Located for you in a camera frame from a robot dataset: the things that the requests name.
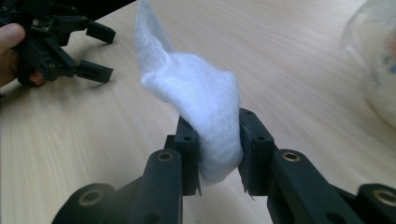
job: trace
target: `white cloth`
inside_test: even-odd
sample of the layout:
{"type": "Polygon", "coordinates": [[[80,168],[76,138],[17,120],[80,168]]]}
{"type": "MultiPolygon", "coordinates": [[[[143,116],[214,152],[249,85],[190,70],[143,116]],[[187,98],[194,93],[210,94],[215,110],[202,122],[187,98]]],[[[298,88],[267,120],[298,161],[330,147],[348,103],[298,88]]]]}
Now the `white cloth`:
{"type": "Polygon", "coordinates": [[[173,52],[149,0],[139,1],[135,41],[142,85],[172,104],[200,136],[201,181],[222,181],[243,157],[235,75],[194,54],[173,52]]]}

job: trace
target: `table surface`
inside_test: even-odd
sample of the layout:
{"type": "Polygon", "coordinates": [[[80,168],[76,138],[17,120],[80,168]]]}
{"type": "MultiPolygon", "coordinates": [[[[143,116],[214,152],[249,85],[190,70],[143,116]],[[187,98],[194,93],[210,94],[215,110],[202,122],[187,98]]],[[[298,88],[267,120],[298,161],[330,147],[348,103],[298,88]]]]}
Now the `table surface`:
{"type": "MultiPolygon", "coordinates": [[[[366,104],[362,74],[340,48],[363,0],[152,1],[176,51],[235,72],[241,107],[280,148],[303,152],[332,184],[396,188],[396,132],[366,104]]],[[[178,113],[140,85],[134,47],[137,3],[99,20],[112,45],[74,33],[65,50],[115,68],[105,85],[61,77],[39,88],[2,88],[2,223],[51,223],[77,189],[120,188],[175,133],[178,113]]],[[[266,198],[243,192],[239,174],[184,198],[185,223],[271,223],[266,198]]]]}

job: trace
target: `transparent plastic bag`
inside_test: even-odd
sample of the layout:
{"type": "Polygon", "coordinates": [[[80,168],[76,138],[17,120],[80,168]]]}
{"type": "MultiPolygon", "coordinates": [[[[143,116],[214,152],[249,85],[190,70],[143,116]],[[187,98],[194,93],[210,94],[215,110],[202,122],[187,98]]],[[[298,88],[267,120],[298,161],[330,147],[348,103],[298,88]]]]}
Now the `transparent plastic bag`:
{"type": "Polygon", "coordinates": [[[350,19],[342,46],[364,74],[368,103],[396,128],[396,0],[369,0],[350,19]]]}

